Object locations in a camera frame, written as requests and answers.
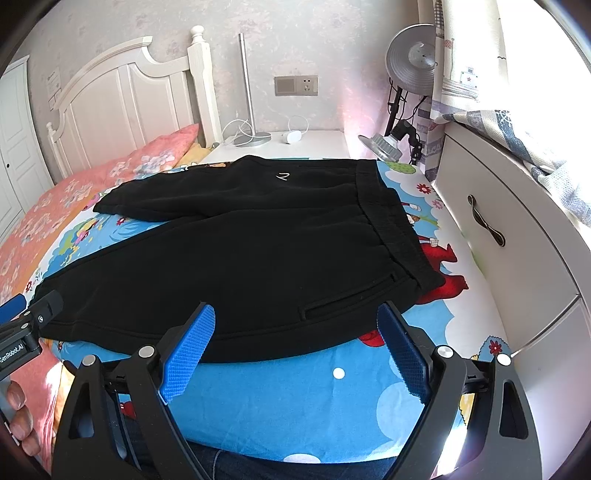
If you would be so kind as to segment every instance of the human hand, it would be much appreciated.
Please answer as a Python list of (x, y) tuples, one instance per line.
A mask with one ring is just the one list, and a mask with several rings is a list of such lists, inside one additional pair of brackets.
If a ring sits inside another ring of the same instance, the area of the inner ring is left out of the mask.
[(10, 382), (6, 399), (16, 412), (9, 425), (12, 434), (21, 442), (21, 447), (27, 455), (35, 456), (41, 451), (41, 446), (37, 432), (33, 429), (33, 415), (25, 405), (25, 392), (18, 383)]

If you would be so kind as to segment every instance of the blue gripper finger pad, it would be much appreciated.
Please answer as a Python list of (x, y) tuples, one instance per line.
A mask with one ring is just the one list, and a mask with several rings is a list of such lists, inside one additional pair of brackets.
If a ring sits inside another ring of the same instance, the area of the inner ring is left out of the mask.
[(12, 320), (27, 308), (27, 301), (20, 293), (0, 306), (0, 324)]
[(166, 403), (187, 388), (215, 326), (215, 311), (211, 305), (205, 305), (164, 364), (160, 396)]
[(427, 404), (431, 397), (427, 364), (404, 326), (385, 303), (378, 307), (378, 330), (408, 391), (415, 397), (419, 397), (421, 403)]

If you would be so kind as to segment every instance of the wall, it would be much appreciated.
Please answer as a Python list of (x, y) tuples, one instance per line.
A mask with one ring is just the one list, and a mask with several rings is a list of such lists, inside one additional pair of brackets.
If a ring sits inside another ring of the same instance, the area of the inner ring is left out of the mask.
[[(413, 0), (61, 0), (15, 59), (31, 56), (33, 119), (54, 179), (61, 176), (47, 139), (46, 123), (59, 125), (47, 103), (51, 71), (59, 67), (65, 85), (95, 55), (142, 35), (154, 36), (156, 60), (180, 57), (196, 24), (205, 27), (211, 45), (222, 126), (246, 118), (237, 39), (242, 31), (258, 129), (285, 130), (290, 115), (304, 115), (312, 129), (344, 130), (352, 154), (362, 154), (355, 136), (382, 130), (387, 116), (385, 51), (398, 30), (417, 20)], [(291, 74), (319, 75), (318, 97), (275, 97), (273, 77)]]

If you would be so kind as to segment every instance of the black pants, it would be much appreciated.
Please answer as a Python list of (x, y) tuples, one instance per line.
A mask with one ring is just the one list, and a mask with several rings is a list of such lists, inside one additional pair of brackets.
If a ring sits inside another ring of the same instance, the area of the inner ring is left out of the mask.
[(370, 160), (244, 157), (125, 183), (95, 211), (169, 221), (46, 278), (35, 299), (55, 289), (64, 309), (45, 337), (131, 354), (205, 301), (202, 361), (284, 358), (374, 330), (385, 300), (404, 312), (441, 284)]

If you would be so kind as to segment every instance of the wall outlet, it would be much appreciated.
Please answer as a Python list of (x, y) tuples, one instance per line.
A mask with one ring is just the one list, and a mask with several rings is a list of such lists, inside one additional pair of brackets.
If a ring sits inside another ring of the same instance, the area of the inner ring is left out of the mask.
[(318, 96), (318, 75), (275, 77), (275, 96)]

